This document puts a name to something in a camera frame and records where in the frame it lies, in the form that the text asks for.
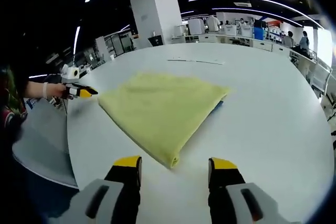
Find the blue container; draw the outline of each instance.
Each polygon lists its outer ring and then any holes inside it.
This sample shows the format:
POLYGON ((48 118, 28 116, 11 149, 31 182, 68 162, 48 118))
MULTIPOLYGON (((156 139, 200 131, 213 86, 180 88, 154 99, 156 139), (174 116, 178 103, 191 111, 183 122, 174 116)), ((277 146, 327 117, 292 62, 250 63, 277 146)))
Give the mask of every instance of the blue container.
POLYGON ((264 40, 264 30, 262 28, 254 28, 254 38, 264 40))

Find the person's hand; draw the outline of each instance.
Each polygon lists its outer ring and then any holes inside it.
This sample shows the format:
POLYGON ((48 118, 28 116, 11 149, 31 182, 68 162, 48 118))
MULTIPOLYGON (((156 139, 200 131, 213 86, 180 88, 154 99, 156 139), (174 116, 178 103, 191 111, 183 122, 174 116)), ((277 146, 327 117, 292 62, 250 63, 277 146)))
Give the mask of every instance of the person's hand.
POLYGON ((66 90, 66 87, 64 84, 58 83, 58 84, 53 84, 53 83, 48 83, 47 84, 47 95, 49 97, 59 97, 62 98, 64 91, 66 90))

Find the white table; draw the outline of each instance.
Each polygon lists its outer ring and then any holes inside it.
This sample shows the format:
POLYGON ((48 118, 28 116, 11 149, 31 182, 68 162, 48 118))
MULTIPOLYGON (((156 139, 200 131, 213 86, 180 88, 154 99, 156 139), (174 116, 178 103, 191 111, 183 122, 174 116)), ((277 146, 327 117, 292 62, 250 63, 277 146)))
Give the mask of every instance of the white table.
POLYGON ((97 97, 69 101, 69 152, 79 189, 104 178, 116 159, 140 154, 137 223, 211 223, 208 159, 218 157, 275 199, 288 220, 313 214, 331 186, 332 140, 313 90, 286 57, 228 44, 175 44, 129 52, 80 82, 103 93, 139 71, 197 76, 232 93, 186 143, 172 170, 128 138, 97 97), (167 61, 178 57, 224 64, 167 61))

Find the folded cloth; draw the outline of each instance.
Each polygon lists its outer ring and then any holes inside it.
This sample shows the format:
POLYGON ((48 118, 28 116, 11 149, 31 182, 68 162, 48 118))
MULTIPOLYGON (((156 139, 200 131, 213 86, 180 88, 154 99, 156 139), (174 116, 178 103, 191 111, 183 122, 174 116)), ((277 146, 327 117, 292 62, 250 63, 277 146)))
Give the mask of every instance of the folded cloth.
POLYGON ((172 168, 228 90, 192 77, 140 73, 102 94, 98 102, 138 145, 172 168))

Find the bracelet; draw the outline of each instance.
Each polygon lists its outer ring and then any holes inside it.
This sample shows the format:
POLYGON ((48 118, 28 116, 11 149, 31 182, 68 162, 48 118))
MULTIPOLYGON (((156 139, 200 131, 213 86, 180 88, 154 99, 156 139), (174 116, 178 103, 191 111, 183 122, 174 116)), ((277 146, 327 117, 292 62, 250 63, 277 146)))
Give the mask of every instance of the bracelet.
POLYGON ((48 96, 47 96, 47 84, 48 84, 47 82, 43 83, 43 97, 45 99, 48 98, 48 96))

